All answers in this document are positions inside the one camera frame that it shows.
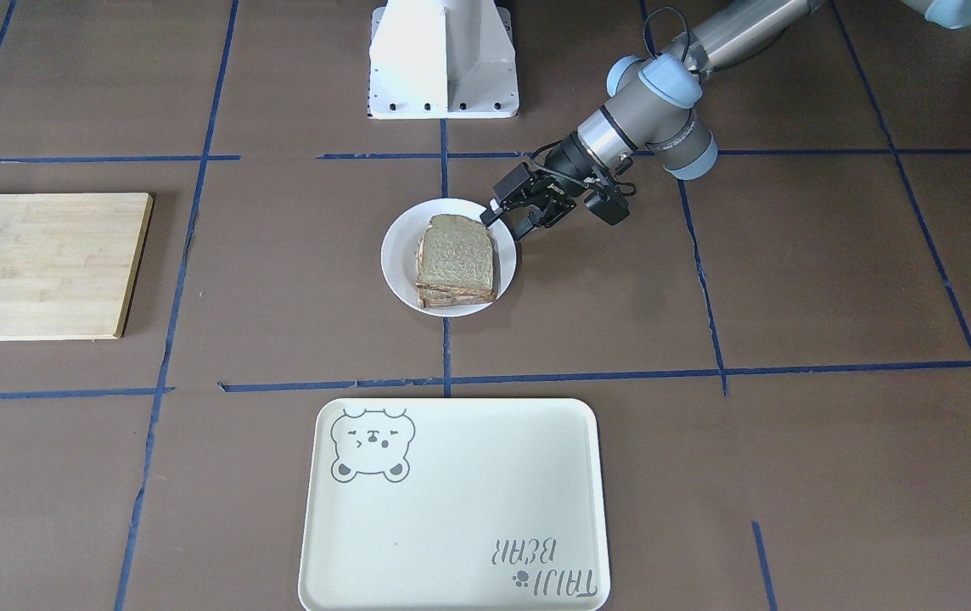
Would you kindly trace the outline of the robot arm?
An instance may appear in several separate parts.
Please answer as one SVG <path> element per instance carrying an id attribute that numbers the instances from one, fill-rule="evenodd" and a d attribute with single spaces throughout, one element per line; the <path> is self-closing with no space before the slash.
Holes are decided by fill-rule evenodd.
<path id="1" fill-rule="evenodd" d="M 607 74 L 607 100 L 570 135 L 525 156 L 493 188 L 481 211 L 483 225 L 519 209 L 528 214 L 515 239 L 550 228 L 578 198 L 609 225 L 629 216 L 636 186 L 621 181 L 634 154 L 646 149 L 668 174 L 702 177 L 718 158 L 718 143 L 698 117 L 703 85 L 714 74 L 752 59 L 818 1 L 734 1 L 698 25 L 683 23 L 664 49 L 647 46 L 644 57 L 624 57 Z"/>

